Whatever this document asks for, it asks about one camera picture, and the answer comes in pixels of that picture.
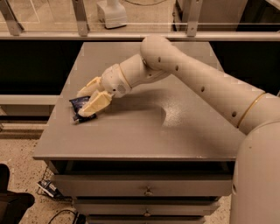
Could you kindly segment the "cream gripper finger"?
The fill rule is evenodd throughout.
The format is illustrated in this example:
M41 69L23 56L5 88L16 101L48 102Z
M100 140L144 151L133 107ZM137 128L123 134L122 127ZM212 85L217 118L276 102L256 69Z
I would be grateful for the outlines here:
M95 90L100 92L104 90L100 77L93 78L85 87L78 91L77 96L91 96Z
M108 91L95 90L88 102L82 106L78 114L82 117L89 117L105 109L112 101L112 94Z

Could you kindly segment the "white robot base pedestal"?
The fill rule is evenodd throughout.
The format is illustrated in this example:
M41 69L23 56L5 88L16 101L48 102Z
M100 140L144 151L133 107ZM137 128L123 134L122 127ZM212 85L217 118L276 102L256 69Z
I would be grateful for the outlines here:
M100 0L96 4L98 19L107 29L118 28L127 24L127 13L119 0Z

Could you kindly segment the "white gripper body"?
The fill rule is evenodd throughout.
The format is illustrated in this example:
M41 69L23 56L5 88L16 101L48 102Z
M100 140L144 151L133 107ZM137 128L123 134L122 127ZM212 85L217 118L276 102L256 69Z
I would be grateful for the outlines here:
M103 72L101 84L115 98L122 98L131 91L119 64L114 64Z

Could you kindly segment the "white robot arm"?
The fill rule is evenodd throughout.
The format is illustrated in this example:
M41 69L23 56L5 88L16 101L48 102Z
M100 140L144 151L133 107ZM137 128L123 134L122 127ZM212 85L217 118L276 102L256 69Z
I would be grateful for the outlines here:
M88 102L79 115L105 109L132 88L173 74L246 135L237 152L230 224L280 223L280 98L181 52L150 35L140 53L114 64L77 95Z

